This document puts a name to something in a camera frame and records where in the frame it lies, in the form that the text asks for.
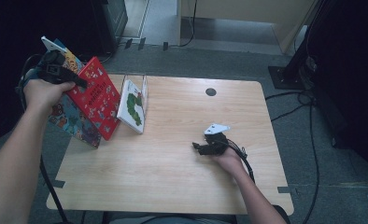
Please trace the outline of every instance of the person's left hand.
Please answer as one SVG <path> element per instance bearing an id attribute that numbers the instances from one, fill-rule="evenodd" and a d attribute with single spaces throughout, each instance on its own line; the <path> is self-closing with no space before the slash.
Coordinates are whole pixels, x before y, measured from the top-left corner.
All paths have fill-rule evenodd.
<path id="1" fill-rule="evenodd" d="M 62 93 L 71 90 L 75 85 L 74 82 L 56 85 L 42 79 L 31 79 L 24 87 L 27 109 L 40 110 L 41 113 L 49 115 Z"/>

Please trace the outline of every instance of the book cover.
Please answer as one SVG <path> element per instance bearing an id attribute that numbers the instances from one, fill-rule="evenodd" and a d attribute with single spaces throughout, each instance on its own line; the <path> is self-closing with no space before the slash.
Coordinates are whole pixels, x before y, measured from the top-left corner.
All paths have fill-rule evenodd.
<path id="1" fill-rule="evenodd" d="M 58 39 L 53 43 L 64 48 L 63 43 Z M 65 61 L 63 67 L 77 74 L 84 64 L 69 49 L 64 48 L 64 50 Z M 49 116 L 49 122 L 82 142 L 93 147 L 99 147 L 102 137 L 101 134 L 66 93 L 64 93 L 59 102 L 52 107 L 52 114 Z"/>
<path id="2" fill-rule="evenodd" d="M 143 96 L 147 97 L 147 80 L 143 80 L 142 91 L 130 79 L 123 82 L 121 91 L 120 107 L 118 109 L 117 118 L 132 127 L 138 133 L 144 132 L 145 111 L 143 109 Z"/>
<path id="3" fill-rule="evenodd" d="M 66 94 L 103 138 L 109 140 L 120 122 L 117 119 L 120 94 L 96 57 L 91 58 L 79 71 L 78 76 L 88 81 L 88 88 L 76 86 Z"/>

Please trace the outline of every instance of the black stand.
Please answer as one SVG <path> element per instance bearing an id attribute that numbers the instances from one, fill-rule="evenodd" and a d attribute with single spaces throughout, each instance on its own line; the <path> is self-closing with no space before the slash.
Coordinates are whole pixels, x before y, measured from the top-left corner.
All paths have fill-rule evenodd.
<path id="1" fill-rule="evenodd" d="M 303 42 L 286 67 L 268 66 L 269 75 L 276 89 L 304 90 L 299 76 L 300 67 L 306 59 L 306 45 Z"/>

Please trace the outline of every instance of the gray carpet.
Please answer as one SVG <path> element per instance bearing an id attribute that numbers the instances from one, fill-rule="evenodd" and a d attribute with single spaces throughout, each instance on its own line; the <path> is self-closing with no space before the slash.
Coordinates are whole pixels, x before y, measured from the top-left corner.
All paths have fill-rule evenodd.
<path id="1" fill-rule="evenodd" d="M 147 45 L 138 50 L 137 47 L 120 47 L 104 63 L 108 73 L 256 80 L 262 84 L 265 96 L 284 92 L 275 90 L 267 67 L 285 66 L 290 57 L 201 49 L 170 48 L 163 51 L 161 46 Z M 299 103 L 296 96 L 292 95 L 271 99 L 267 105 L 270 117 L 275 118 Z M 368 163 L 353 150 L 333 148 L 329 128 L 319 109 L 314 107 L 312 114 L 320 183 L 315 208 L 308 223 L 368 223 Z M 295 211 L 290 221 L 302 223 L 312 203 L 316 183 L 309 107 L 274 121 L 273 127 L 294 204 Z M 0 147 L 7 136 L 0 139 Z M 69 136 L 64 132 L 51 125 L 48 127 L 43 154 L 51 178 L 59 170 L 68 141 Z M 58 212 L 46 207 L 47 196 L 48 189 L 40 176 L 29 223 L 60 221 Z M 80 222 L 81 211 L 66 213 L 72 222 Z M 101 218 L 101 212 L 87 212 L 85 223 L 100 223 Z M 248 223 L 246 216 L 239 216 L 238 220 L 239 223 Z"/>

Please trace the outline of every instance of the person's right hand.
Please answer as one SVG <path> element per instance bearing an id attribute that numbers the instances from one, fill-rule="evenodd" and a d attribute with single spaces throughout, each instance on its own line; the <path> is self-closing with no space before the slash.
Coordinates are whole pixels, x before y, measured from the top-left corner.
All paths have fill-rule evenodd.
<path id="1" fill-rule="evenodd" d="M 71 90 L 75 85 L 74 82 L 55 85 L 42 79 L 31 79 L 24 87 L 27 109 L 34 109 L 48 116 L 62 93 Z"/>
<path id="2" fill-rule="evenodd" d="M 230 147 L 228 147 L 222 155 L 211 156 L 211 159 L 216 161 L 230 175 L 246 172 L 242 160 Z"/>

